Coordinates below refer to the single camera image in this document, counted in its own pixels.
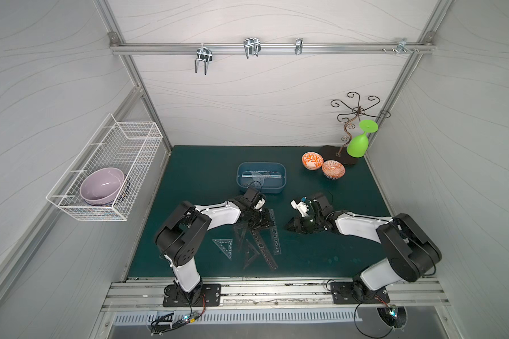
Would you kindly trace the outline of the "dark triangle ruler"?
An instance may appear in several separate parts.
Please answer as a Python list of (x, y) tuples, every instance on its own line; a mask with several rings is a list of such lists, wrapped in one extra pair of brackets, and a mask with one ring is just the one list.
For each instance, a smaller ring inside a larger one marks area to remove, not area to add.
[(249, 241), (245, 241), (245, 260), (243, 269), (246, 270), (260, 256), (257, 248)]
[(242, 223), (239, 225), (233, 226), (233, 231), (236, 236), (236, 240), (238, 242), (238, 250), (241, 251), (243, 249), (243, 244), (247, 234), (247, 225)]

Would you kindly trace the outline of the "blue plastic storage box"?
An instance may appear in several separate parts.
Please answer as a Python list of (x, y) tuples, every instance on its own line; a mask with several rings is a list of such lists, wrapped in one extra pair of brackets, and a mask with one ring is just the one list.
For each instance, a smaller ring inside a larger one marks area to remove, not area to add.
[(253, 188), (263, 194), (279, 194), (286, 181), (286, 168), (278, 162), (243, 162), (237, 168), (236, 183), (243, 193)]

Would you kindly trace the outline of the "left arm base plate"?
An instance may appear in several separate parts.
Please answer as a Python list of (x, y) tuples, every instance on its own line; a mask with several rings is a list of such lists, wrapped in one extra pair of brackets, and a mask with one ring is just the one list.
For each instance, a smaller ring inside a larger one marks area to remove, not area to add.
[(221, 284), (199, 283), (191, 292), (185, 292), (177, 284), (164, 288), (162, 306), (171, 307), (217, 307), (221, 303)]

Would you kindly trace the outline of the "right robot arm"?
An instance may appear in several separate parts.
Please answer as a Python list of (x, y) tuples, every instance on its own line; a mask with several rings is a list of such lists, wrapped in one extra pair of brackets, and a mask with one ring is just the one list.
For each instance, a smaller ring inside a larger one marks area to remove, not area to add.
[(328, 231), (380, 244), (385, 258), (355, 278), (364, 294), (400, 281), (414, 283), (430, 270), (435, 271), (443, 258), (441, 250), (406, 213), (377, 218), (335, 211), (327, 216), (296, 216), (285, 228), (300, 234)]

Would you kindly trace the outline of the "thin clear straight ruler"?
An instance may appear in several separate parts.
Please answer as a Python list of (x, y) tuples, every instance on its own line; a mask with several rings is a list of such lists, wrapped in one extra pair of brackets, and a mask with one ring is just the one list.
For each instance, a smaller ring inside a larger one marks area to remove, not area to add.
[(282, 177), (282, 174), (276, 171), (244, 171), (240, 176), (245, 178), (280, 178)]

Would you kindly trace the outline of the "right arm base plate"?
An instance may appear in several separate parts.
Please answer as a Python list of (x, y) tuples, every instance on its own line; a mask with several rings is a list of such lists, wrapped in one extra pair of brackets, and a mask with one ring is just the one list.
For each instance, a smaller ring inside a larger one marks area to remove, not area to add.
[(335, 305), (387, 305), (390, 303), (390, 298), (385, 288), (370, 290), (360, 281), (328, 280), (325, 288), (332, 296), (332, 302)]

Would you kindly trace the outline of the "stencil ruler clear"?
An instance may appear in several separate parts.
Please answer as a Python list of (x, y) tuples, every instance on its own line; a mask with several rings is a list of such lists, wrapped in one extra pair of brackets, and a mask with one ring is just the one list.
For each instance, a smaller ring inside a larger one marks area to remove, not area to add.
[(279, 232), (277, 229), (277, 224), (276, 224), (276, 219), (275, 219), (275, 214), (274, 214), (273, 209), (269, 209), (269, 215), (270, 215), (270, 219), (271, 219), (271, 226), (269, 229), (271, 231), (271, 239), (273, 241), (274, 255), (280, 255), (282, 253), (281, 244), (280, 244), (280, 240), (279, 240)]

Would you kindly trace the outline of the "clear protractor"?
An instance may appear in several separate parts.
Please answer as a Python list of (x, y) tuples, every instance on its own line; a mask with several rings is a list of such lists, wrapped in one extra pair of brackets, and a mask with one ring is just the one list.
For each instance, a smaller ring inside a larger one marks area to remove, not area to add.
[(250, 180), (250, 183), (247, 185), (248, 187), (254, 187), (257, 189), (263, 188), (265, 178), (263, 177), (254, 177), (254, 178), (247, 178)]

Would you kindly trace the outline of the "stencil ruler large dark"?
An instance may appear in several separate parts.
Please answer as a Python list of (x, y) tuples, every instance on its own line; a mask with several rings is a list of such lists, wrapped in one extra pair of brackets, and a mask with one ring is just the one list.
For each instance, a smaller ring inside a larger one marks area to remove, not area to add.
[(277, 265), (276, 261), (274, 260), (273, 256), (271, 255), (261, 234), (257, 230), (254, 230), (254, 229), (250, 229), (250, 233), (253, 236), (253, 239), (254, 239), (261, 255), (263, 256), (265, 262), (267, 263), (269, 269), (271, 271), (277, 270), (278, 265)]

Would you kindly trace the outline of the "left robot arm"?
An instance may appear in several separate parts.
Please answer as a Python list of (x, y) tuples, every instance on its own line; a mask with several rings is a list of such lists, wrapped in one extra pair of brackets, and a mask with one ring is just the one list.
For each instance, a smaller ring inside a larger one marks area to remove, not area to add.
[(195, 255), (206, 233), (224, 225), (246, 222), (254, 226), (269, 220), (265, 203), (265, 196), (253, 200), (238, 197), (210, 206), (184, 201), (168, 216), (155, 235), (155, 243), (182, 292), (194, 292), (202, 285)]

